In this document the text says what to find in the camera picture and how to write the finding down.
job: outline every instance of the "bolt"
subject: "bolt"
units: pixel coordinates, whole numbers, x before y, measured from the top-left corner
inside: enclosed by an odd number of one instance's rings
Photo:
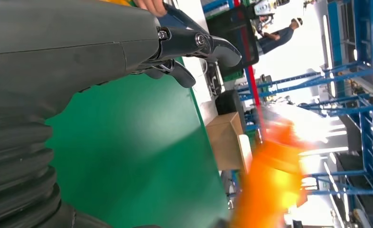
[[[168,35],[166,31],[159,31],[159,39],[167,39]]]
[[[196,41],[196,44],[198,46],[200,46],[200,45],[203,45],[205,43],[205,38],[202,35],[197,34],[196,37],[195,37],[195,41]]]

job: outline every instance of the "cardboard box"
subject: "cardboard box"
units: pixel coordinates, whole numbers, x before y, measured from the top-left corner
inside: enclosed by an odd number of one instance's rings
[[[219,170],[244,169],[238,136],[244,134],[238,113],[217,116],[206,126]]]

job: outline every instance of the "person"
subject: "person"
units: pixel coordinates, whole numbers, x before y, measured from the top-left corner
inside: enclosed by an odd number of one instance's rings
[[[156,17],[163,17],[167,14],[163,0],[133,0],[133,2],[139,8],[150,11]]]
[[[263,33],[263,37],[256,43],[259,55],[264,55],[280,47],[291,40],[294,30],[302,25],[301,18],[293,18],[287,28],[283,28],[274,33]]]

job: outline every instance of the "finger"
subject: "finger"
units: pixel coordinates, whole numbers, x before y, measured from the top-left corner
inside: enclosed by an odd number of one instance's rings
[[[160,16],[164,16],[167,14],[167,10],[164,7],[163,0],[153,0],[154,7],[156,8],[157,13],[160,14]]]
[[[144,9],[144,10],[148,10],[146,4],[145,4],[142,0],[135,0],[134,2],[135,2],[135,4],[136,4],[139,8]]]
[[[146,7],[150,11],[150,13],[154,14],[154,16],[156,17],[160,17],[160,14],[157,12],[156,7],[154,7],[154,3],[152,0],[146,0],[144,1],[144,3],[146,4]]]

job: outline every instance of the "green workbench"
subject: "green workbench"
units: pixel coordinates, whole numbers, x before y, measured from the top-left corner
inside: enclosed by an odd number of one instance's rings
[[[228,214],[192,90],[128,76],[48,121],[63,199],[116,228],[209,228]]]

